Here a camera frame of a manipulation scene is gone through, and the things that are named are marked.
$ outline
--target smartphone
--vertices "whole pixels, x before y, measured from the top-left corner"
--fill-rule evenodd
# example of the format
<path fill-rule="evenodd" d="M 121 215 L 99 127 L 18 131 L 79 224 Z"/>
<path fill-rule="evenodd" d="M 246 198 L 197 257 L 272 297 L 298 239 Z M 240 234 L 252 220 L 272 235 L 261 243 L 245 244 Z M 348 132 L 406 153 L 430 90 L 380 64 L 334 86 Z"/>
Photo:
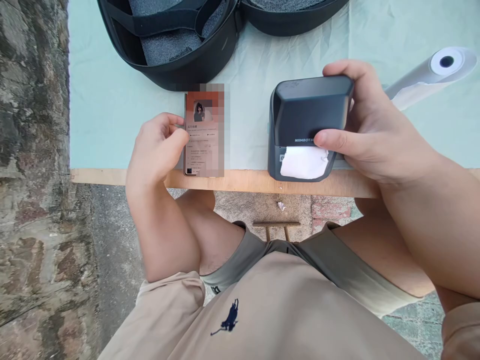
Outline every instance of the smartphone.
<path fill-rule="evenodd" d="M 223 176 L 223 105 L 220 91 L 189 91 L 185 95 L 185 130 L 190 136 L 183 153 L 185 176 Z"/>

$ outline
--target person's left hand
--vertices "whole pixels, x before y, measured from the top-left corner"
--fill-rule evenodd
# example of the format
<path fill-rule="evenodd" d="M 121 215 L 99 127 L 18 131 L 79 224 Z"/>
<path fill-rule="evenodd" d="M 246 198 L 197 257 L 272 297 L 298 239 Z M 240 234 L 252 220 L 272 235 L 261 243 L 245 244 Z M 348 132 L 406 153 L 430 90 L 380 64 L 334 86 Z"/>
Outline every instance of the person's left hand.
<path fill-rule="evenodd" d="M 163 112 L 141 126 L 126 172 L 127 196 L 155 188 L 177 165 L 189 142 L 189 134 L 176 127 L 183 124 L 182 117 Z"/>

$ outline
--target black label printer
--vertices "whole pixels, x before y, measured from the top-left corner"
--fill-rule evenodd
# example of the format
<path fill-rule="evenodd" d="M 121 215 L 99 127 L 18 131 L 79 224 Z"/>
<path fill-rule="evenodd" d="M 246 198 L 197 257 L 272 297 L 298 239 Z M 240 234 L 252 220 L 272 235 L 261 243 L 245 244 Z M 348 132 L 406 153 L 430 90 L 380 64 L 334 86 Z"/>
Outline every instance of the black label printer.
<path fill-rule="evenodd" d="M 332 170 L 336 152 L 328 152 L 322 176 L 302 179 L 282 176 L 280 169 L 287 147 L 316 146 L 315 135 L 323 129 L 344 129 L 352 101 L 354 82 L 347 76 L 324 76 L 279 83 L 270 98 L 268 173 L 278 181 L 314 183 Z"/>

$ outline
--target brick floor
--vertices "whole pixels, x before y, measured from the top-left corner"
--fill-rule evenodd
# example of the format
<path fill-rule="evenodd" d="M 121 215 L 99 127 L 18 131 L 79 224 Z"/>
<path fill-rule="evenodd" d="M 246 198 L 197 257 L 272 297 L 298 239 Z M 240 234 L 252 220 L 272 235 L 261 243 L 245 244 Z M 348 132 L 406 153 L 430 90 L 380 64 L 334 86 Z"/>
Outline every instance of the brick floor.
<path fill-rule="evenodd" d="M 346 225 L 362 214 L 350 197 L 312 196 L 312 231 L 322 230 L 327 221 Z M 435 292 L 424 300 L 398 309 L 382 320 L 430 360 L 439 360 L 442 352 L 444 311 Z"/>

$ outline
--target beige shorts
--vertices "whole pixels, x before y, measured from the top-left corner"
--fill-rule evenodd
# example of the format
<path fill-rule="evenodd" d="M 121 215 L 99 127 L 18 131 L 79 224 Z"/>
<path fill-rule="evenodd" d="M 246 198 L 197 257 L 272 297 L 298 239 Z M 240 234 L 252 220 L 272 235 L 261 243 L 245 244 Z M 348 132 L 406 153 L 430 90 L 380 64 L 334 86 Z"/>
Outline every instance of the beige shorts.
<path fill-rule="evenodd" d="M 358 257 L 332 232 L 339 226 L 333 222 L 302 242 L 265 242 L 252 234 L 243 222 L 234 224 L 245 229 L 240 245 L 218 270 L 201 276 L 215 293 L 238 282 L 262 257 L 278 251 L 302 258 L 378 317 L 422 299 L 398 288 Z"/>

